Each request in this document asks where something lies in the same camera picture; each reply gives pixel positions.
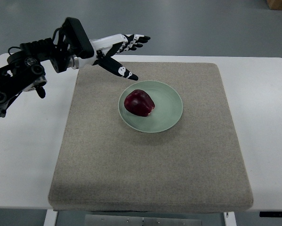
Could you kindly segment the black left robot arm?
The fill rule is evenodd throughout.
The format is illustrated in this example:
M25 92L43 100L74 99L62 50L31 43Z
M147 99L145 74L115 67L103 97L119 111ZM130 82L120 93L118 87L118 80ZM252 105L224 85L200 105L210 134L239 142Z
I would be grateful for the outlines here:
M99 65L110 73L137 81L138 77L112 57L124 51L134 51L149 41L140 34L116 34L90 40L80 21L68 17L52 38L22 43L17 52L9 54L7 65L0 68L0 118L22 92L35 90L40 98L46 92L45 69L41 65L49 60L56 73L68 68L80 69L84 65Z

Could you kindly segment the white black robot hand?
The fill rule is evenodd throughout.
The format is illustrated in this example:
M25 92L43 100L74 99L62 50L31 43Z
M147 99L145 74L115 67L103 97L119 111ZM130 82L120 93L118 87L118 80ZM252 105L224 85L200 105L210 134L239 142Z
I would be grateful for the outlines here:
M137 48L143 47L151 38L141 34L116 34L97 40L89 40L94 50L94 56L91 58L82 59L73 56L73 69L81 69L86 65L99 65L108 72L122 78L137 81L138 76L130 72L120 62L111 58L116 54L124 51L135 51Z

